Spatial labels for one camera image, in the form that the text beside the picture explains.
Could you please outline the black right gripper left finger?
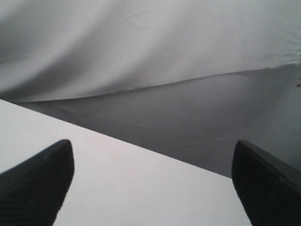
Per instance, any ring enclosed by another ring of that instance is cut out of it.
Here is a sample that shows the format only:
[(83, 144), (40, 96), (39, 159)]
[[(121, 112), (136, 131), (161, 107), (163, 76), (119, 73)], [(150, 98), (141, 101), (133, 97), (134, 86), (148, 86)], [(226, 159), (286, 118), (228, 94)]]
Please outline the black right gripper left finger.
[(0, 175), (2, 226), (52, 226), (74, 175), (70, 140), (63, 139)]

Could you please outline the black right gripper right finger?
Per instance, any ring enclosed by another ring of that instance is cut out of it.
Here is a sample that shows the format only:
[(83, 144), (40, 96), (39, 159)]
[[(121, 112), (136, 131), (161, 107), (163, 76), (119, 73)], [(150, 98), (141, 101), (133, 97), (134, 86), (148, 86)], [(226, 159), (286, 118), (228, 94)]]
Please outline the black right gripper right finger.
[(301, 172), (258, 146), (236, 143), (231, 178), (253, 226), (301, 224)]

